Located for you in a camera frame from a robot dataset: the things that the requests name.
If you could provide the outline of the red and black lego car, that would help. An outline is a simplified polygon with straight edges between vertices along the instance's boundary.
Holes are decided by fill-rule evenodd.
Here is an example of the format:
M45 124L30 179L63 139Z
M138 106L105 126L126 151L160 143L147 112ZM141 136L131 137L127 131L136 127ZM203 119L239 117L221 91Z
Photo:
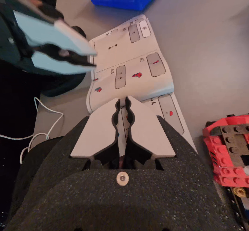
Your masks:
M242 230L248 230L249 201L249 115L227 115L208 121L203 129L213 178L225 188L234 217Z

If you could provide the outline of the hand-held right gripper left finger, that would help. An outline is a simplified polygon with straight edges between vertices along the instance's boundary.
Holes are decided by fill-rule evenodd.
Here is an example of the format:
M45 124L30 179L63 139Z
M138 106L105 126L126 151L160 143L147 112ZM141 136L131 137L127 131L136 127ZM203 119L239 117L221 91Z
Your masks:
M118 114L120 99L115 98L95 110L88 118L70 156L90 160L119 157Z

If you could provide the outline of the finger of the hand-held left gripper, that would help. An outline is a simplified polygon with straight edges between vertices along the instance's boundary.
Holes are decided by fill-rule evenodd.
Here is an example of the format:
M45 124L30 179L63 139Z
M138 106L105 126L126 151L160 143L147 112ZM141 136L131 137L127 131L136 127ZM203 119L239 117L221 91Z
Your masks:
M79 55L97 54L83 35L61 20L47 23L17 11L14 11L14 16L29 44L53 44Z
M35 52L31 60L36 68L58 74L83 74L96 69L95 65L73 65L67 61L57 61L41 52Z

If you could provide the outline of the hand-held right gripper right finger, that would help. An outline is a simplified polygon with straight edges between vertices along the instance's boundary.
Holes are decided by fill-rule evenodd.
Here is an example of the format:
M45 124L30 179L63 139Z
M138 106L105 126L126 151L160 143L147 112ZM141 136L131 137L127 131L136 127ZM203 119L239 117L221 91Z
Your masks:
M132 159L175 157L176 153L156 114L132 96L126 97L129 122L126 155Z

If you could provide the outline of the lego instruction booklet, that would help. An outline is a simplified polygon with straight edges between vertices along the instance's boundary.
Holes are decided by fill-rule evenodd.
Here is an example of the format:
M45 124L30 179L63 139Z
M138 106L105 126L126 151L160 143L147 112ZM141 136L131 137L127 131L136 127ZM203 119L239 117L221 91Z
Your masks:
M127 143L125 97L129 95L164 118L197 151L174 93L169 66L145 15L126 21L89 44L97 55L90 56L96 68L91 72L86 106L91 114L114 98L120 99L120 156L124 156Z

